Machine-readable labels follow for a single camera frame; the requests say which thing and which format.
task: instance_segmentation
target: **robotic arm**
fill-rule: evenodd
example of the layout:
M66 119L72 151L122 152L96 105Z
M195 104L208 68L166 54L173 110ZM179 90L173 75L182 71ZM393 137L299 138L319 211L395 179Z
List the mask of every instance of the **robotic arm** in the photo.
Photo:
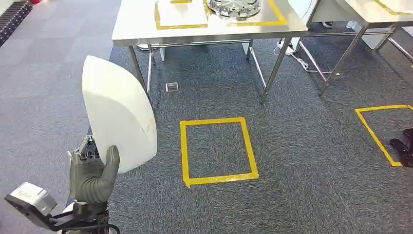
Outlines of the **robotic arm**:
M47 191L28 182L4 199L35 225L52 231L107 234L112 228L120 233L117 226L108 224L107 211L120 163L117 147L109 147L105 165L93 136L85 136L80 147L68 155L70 195L75 200L72 211L52 216L50 211L57 205L55 200Z

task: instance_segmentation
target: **white curved panel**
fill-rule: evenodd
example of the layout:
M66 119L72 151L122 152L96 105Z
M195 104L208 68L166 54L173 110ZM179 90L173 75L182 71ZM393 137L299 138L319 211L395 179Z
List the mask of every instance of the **white curved panel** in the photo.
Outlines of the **white curved panel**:
M102 161L116 145L119 173L156 155L157 135L152 107L138 80L122 67L94 56L83 65L82 92Z

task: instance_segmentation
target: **table top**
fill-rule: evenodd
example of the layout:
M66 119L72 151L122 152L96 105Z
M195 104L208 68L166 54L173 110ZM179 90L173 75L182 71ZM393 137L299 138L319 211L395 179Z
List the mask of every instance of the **table top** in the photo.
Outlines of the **table top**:
M399 26L413 25L413 14L391 14L389 9L380 5L379 0L336 0L343 8L350 6L368 24L395 23Z
M170 44L301 37L306 35L308 31L304 22L289 5L288 0L262 0L261 11L248 20L241 21L241 23L250 23L248 26L245 26L245 24L244 26L234 26L238 24L237 22L234 23L234 19L213 14L206 7L204 10L204 13L207 14L205 25L198 24L199 27L192 25L193 28L175 27L164 29L165 26L159 23L159 12L157 12L158 4L162 3L161 1L164 0L122 0L112 34L114 44L129 46L148 43ZM285 21L284 23L279 21L275 23L267 22L269 18Z

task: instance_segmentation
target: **yellow tape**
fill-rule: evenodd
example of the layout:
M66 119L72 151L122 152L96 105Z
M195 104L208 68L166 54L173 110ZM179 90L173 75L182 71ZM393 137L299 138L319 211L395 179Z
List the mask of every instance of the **yellow tape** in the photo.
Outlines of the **yellow tape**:
M222 175L203 178L189 178L189 165L188 165L188 146L187 146L187 125L202 125L202 124L217 124L217 123L234 123L239 122L241 124L241 130L243 132L246 153L248 156L249 166L251 167L251 173L237 174L237 175ZM183 120L180 122L181 129L181 154L182 154L182 178L185 185L189 188L195 184L210 184L230 182L246 179L258 179L258 169L255 162L254 153L252 151L251 141L249 139L248 128L246 126L245 118L214 118L214 119L200 119L200 120Z
M278 21L263 21L263 22L240 22L240 23L229 23L228 26L275 26L275 25L286 25L287 20L281 11L277 8L274 0L267 0L268 5L271 7L274 14L277 16Z
M189 165L188 165L188 146L187 146L187 127L181 121L181 155L182 155L182 178L185 185L189 188Z
M355 109L355 111L363 112L363 111L377 111L377 110L387 110L387 109L395 109L395 108L407 108L406 105L391 105L391 106L374 106L374 107L367 107L367 108L360 108Z
M410 110L413 111L413 107L409 105L375 106L375 107L355 109L355 111L356 111L357 116L360 118L361 122L363 123L364 127L366 127L367 131L370 133L370 135L372 136L373 140L378 145L380 150L384 153L384 155L386 156L390 164L394 167L399 167L399 166L402 166L402 164L400 162L395 162L393 160L393 158L384 148L383 144L381 144L380 140L377 138L377 136L375 135L373 130L369 127L369 125L367 124L367 121L364 119L363 115L361 114L361 112L365 112L365 111L388 110L388 109L396 109L396 108L409 108Z
M205 14L206 17L208 18L207 10L205 9ZM188 24L188 25L172 25L172 26L161 26L161 16L159 15L159 6L158 2L155 2L155 12L154 12L154 18L155 18L155 25L158 30L166 30L166 29L187 29L187 28L207 28L208 24Z
M251 173L256 175L258 178L258 169L257 169L257 165L255 164L254 153L252 152L251 141L249 139L248 128L246 127L245 118L242 118L240 122L241 122L241 129L243 131L243 136L244 136L246 154L248 156L249 166L251 168Z
M380 0L375 0L375 2L379 4L381 7L383 7L386 11L388 11L390 15L394 15L394 16L411 15L411 13L393 11L388 6L386 6L384 3L380 2Z
M191 3L192 0L171 0L170 3Z

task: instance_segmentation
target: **gray glove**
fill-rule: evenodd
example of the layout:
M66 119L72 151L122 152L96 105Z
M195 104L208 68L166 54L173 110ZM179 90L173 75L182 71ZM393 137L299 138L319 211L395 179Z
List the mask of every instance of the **gray glove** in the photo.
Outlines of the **gray glove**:
M82 161L79 154L68 152L70 163L70 196L79 202L108 201L119 169L119 151L116 146L106 152L106 165L102 160Z

